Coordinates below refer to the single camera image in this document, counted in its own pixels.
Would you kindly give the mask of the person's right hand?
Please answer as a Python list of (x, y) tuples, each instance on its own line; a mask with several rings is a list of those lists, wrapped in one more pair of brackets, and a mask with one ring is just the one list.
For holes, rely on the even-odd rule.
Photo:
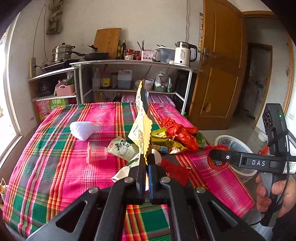
[[(259, 183), (256, 189), (256, 207), (258, 211), (266, 212), (271, 205), (271, 199), (267, 196), (267, 189), (263, 186), (260, 175), (256, 177), (256, 182)], [(275, 182), (271, 187), (271, 192), (274, 195), (283, 195), (282, 207), (278, 217), (284, 216), (295, 206), (295, 180), (291, 175), (289, 175), (287, 185), (286, 180)]]

